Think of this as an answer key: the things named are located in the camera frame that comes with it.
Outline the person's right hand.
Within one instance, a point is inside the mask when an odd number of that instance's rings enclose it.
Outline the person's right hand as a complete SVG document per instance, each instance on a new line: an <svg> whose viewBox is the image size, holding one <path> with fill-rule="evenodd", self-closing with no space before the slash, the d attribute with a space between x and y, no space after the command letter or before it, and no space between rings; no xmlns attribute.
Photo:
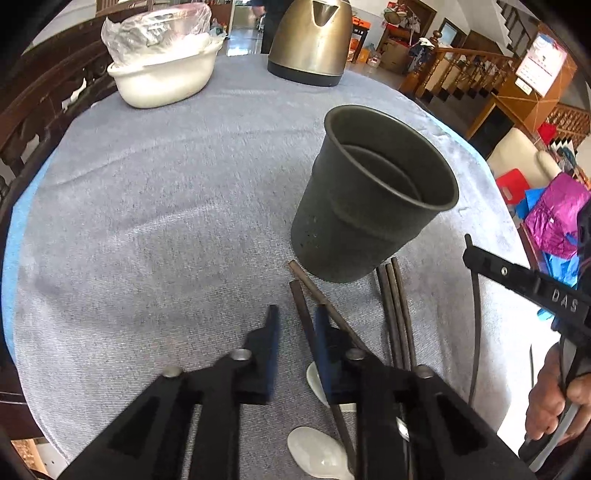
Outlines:
<svg viewBox="0 0 591 480"><path fill-rule="evenodd" d="M530 391L526 412L525 429L529 439L540 440L544 435L555 432L566 400L578 404L580 409L566 430L559 444L579 437L590 422L591 379L584 375L573 380L564 396L559 387L560 352L559 346L551 347L546 355L544 366L539 371L538 380Z"/></svg>

